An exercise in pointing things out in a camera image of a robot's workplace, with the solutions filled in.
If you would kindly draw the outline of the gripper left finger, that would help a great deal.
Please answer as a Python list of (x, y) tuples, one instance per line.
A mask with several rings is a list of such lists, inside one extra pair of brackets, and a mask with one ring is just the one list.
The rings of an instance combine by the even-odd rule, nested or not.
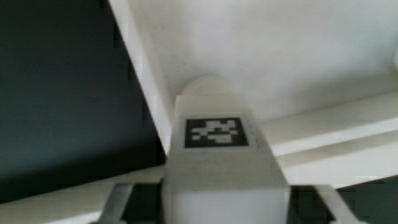
[(118, 183), (100, 218), (89, 224), (166, 224), (162, 183)]

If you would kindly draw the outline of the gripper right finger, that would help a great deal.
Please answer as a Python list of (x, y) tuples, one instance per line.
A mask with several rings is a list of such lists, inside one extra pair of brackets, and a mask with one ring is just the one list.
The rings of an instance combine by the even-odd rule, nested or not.
[(286, 224), (363, 224), (329, 185), (294, 185)]

